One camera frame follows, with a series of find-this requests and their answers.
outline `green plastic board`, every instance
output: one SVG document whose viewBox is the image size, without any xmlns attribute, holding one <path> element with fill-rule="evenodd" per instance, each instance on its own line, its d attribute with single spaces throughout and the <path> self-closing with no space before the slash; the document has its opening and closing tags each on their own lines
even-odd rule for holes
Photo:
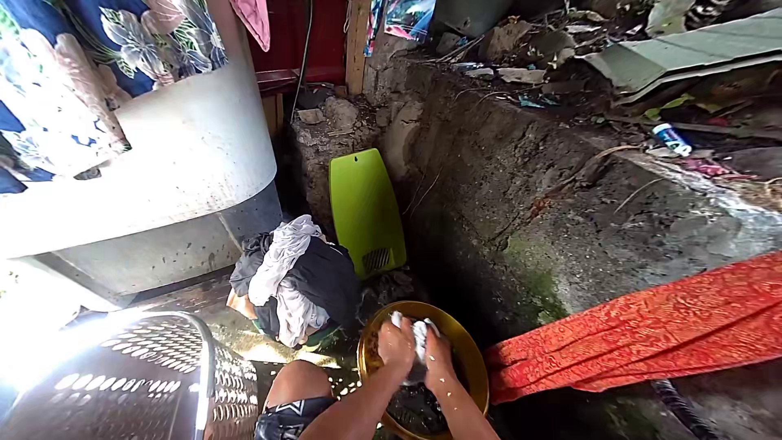
<svg viewBox="0 0 782 440">
<path fill-rule="evenodd" d="M 376 148 L 332 159 L 328 165 L 337 240 L 350 252 L 362 280 L 407 260 L 399 208 Z"/>
</svg>

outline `white cloth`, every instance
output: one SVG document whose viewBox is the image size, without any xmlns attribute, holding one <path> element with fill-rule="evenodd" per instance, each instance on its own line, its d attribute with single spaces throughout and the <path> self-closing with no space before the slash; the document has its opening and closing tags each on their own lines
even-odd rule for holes
<svg viewBox="0 0 782 440">
<path fill-rule="evenodd" d="M 394 311 L 391 313 L 391 323 L 399 328 L 402 327 L 402 313 Z M 426 334 L 427 326 L 431 326 L 435 335 L 440 337 L 439 329 L 431 319 L 425 318 L 422 321 L 413 323 L 413 339 L 415 340 L 415 357 L 413 368 L 407 375 L 407 379 L 402 385 L 413 385 L 424 380 L 426 374 Z"/>
<path fill-rule="evenodd" d="M 280 322 L 278 338 L 281 343 L 293 347 L 304 339 L 307 327 L 321 328 L 328 320 L 328 313 L 290 283 L 283 280 L 296 260 L 310 246 L 312 237 L 319 237 L 321 228 L 312 217 L 302 215 L 290 223 L 280 223 L 272 231 L 271 245 L 264 255 L 264 263 L 249 281 L 250 302 L 261 306 L 269 298 L 277 298 L 277 317 Z"/>
</svg>

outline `shorts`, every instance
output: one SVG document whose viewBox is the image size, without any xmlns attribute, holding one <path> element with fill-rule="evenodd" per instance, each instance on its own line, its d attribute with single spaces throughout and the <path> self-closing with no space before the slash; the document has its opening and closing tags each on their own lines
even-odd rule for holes
<svg viewBox="0 0 782 440">
<path fill-rule="evenodd" d="M 267 408 L 255 425 L 255 440 L 297 440 L 336 399 L 315 397 Z"/>
</svg>

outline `pink towel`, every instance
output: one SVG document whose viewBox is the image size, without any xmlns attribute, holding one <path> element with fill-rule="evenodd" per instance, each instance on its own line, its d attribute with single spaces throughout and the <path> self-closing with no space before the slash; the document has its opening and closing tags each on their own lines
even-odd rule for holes
<svg viewBox="0 0 782 440">
<path fill-rule="evenodd" d="M 269 52 L 269 12 L 266 0 L 231 0 L 234 11 L 245 24 L 250 34 L 258 41 L 264 52 Z"/>
</svg>

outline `forearm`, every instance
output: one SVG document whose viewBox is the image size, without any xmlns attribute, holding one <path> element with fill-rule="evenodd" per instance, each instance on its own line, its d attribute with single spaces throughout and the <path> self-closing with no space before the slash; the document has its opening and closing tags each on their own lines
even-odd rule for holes
<svg viewBox="0 0 782 440">
<path fill-rule="evenodd" d="M 456 377 L 442 377 L 432 389 L 454 440 L 499 440 L 483 412 Z"/>
<path fill-rule="evenodd" d="M 383 366 L 363 387 L 331 405 L 299 437 L 300 440 L 369 440 L 391 396 L 407 375 L 403 367 Z"/>
</svg>

